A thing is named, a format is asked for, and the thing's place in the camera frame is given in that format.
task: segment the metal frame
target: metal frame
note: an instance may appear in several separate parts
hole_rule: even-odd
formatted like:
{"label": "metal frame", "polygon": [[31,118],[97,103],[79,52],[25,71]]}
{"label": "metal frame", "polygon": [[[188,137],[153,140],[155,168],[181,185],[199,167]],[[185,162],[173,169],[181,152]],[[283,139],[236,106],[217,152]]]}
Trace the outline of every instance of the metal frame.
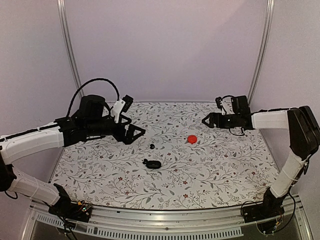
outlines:
{"label": "metal frame", "polygon": [[[65,43],[66,52],[68,55],[73,80],[76,86],[76,89],[79,89],[81,86],[81,81],[79,77],[79,72],[76,64],[75,54],[72,48],[71,44],[71,38],[69,33],[69,27],[68,27],[68,20],[67,20],[67,13],[66,13],[66,6],[65,6],[65,0],[57,0],[58,5],[58,12],[59,12],[59,18],[61,23],[61,29],[62,29],[62,35]],[[84,91],[81,89],[79,92],[80,99],[84,96]]]}
{"label": "metal frame", "polygon": [[[296,201],[295,217],[303,240],[312,240],[299,196],[294,195]],[[283,202],[285,215],[290,216],[294,204],[290,197]],[[199,209],[199,210],[135,210],[107,206],[94,206],[89,223],[76,222],[75,232],[108,239],[192,239],[197,236],[198,240],[209,239],[210,234],[231,233],[237,230],[237,235],[243,233],[241,227],[256,224],[245,223],[240,215],[240,206]],[[24,230],[22,240],[29,240],[36,221],[62,228],[62,223],[55,215],[48,213],[48,207],[40,202],[33,201],[31,214]],[[231,235],[212,239],[228,239]]]}
{"label": "metal frame", "polygon": [[253,78],[251,81],[249,93],[248,93],[248,103],[249,106],[252,103],[260,72],[261,72],[261,67],[264,61],[264,57],[266,54],[266,49],[267,49],[267,44],[268,44],[268,39],[270,35],[270,29],[271,29],[271,23],[272,23],[272,18],[274,14],[274,5],[275,5],[275,0],[268,0],[267,2],[267,7],[266,7],[266,13],[265,13],[265,20],[264,20],[264,27],[263,27],[263,34],[262,34],[262,41],[261,41],[261,46],[259,50],[259,55],[258,59],[255,65],[254,73],[253,73]]}

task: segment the red cap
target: red cap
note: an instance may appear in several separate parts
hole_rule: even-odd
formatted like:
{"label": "red cap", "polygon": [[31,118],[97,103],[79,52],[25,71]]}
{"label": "red cap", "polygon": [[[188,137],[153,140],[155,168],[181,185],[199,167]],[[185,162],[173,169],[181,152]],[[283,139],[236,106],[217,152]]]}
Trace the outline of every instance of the red cap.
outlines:
{"label": "red cap", "polygon": [[195,144],[197,142],[197,137],[195,135],[188,136],[188,143]]}

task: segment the black cable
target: black cable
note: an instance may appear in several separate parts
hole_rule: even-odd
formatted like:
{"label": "black cable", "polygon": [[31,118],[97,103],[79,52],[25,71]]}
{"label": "black cable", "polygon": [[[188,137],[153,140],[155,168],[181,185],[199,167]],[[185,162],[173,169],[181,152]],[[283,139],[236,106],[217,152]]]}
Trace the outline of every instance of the black cable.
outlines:
{"label": "black cable", "polygon": [[92,82],[95,82],[95,81],[104,81],[104,82],[108,82],[109,84],[111,84],[112,87],[114,88],[115,92],[116,92],[117,101],[119,101],[119,99],[120,99],[119,91],[118,91],[116,85],[115,85],[112,81],[110,81],[109,79],[106,79],[106,78],[100,78],[100,77],[99,77],[99,78],[94,78],[94,79],[91,79],[91,80],[85,82],[84,84],[82,84],[82,85],[78,88],[78,90],[75,91],[75,93],[74,93],[74,95],[73,95],[73,97],[72,97],[72,99],[71,99],[71,102],[70,102],[70,105],[69,105],[69,108],[68,108],[68,112],[67,112],[67,114],[66,114],[66,116],[65,116],[66,118],[69,117],[70,112],[71,112],[71,107],[72,107],[72,105],[74,104],[75,98],[76,98],[76,96],[78,95],[78,93],[80,92],[80,90],[83,89],[83,88],[84,88],[86,85],[88,85],[89,83],[92,83]]}
{"label": "black cable", "polygon": [[53,208],[53,207],[51,207],[48,203],[46,203],[45,201],[43,202],[45,205],[47,205],[54,213],[55,213],[55,215],[57,215],[57,217],[63,222],[63,224],[64,224],[64,235],[69,239],[69,240],[72,240],[69,236],[68,236],[68,234],[67,234],[67,232],[66,232],[66,227],[69,229],[69,231],[70,231],[70,233],[72,234],[72,236],[73,236],[73,238],[74,238],[74,240],[78,240],[78,238],[76,237],[76,235],[75,235],[75,233],[71,230],[71,228],[69,227],[69,224],[67,223],[68,221],[66,220],[66,219],[64,219],[64,218],[62,218],[61,216],[59,216],[59,214],[57,213],[57,211]]}
{"label": "black cable", "polygon": [[244,216],[244,213],[242,212],[242,209],[243,209],[243,207],[244,207],[244,205],[245,205],[246,203],[253,203],[253,204],[259,206],[259,204],[256,203],[255,201],[251,201],[251,200],[245,201],[244,203],[242,203],[241,208],[240,208],[240,214],[241,214],[242,217],[245,217],[245,216]]}
{"label": "black cable", "polygon": [[225,99],[225,98],[234,98],[235,96],[232,96],[232,95],[225,95],[221,98],[221,100]]}
{"label": "black cable", "polygon": [[232,133],[232,132],[231,132],[231,128],[229,128],[229,132],[230,132],[232,135],[235,135],[235,136],[238,136],[238,137],[242,137],[242,136],[246,135],[246,134],[244,133],[244,128],[243,128],[243,127],[241,128],[241,134],[234,134],[234,133]]}
{"label": "black cable", "polygon": [[4,191],[4,193],[5,193],[5,195],[7,195],[9,198],[11,198],[11,199],[14,199],[14,200],[16,200],[16,199],[18,199],[18,194],[16,193],[16,192],[14,192],[15,193],[15,197],[14,196],[10,196],[8,193],[7,193],[7,191]]}
{"label": "black cable", "polygon": [[292,215],[291,215],[289,221],[288,221],[282,228],[280,228],[279,230],[275,230],[274,234],[282,231],[286,226],[289,225],[289,223],[291,222],[291,220],[294,218],[294,215],[295,215],[295,212],[296,212],[296,200],[295,200],[295,198],[291,195],[290,192],[289,192],[289,196],[292,198],[292,200],[293,200],[293,205],[294,205],[294,206],[293,206]]}

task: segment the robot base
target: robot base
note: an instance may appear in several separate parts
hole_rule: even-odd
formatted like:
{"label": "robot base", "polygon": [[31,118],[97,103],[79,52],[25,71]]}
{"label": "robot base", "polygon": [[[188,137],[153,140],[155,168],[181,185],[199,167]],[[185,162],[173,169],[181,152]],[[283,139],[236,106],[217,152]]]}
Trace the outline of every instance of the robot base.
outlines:
{"label": "robot base", "polygon": [[272,210],[269,209],[269,211],[266,212],[266,208],[263,206],[263,204],[244,206],[241,210],[241,215],[243,216],[245,223],[273,218],[284,213],[285,210],[283,206],[279,206]]}

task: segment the floral table surface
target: floral table surface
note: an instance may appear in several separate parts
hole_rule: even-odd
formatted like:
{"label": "floral table surface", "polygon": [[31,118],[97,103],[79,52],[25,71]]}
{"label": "floral table surface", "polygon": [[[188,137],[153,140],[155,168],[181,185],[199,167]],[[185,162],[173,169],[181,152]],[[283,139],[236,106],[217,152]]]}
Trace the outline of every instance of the floral table surface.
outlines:
{"label": "floral table surface", "polygon": [[[134,103],[126,116],[146,129],[144,136],[131,145],[108,136],[66,147],[51,182],[73,200],[122,208],[204,209],[260,201],[278,175],[276,164],[258,130],[235,136],[201,123],[218,111],[214,103]],[[189,135],[197,143],[188,143]],[[143,159],[162,167],[148,169]]]}

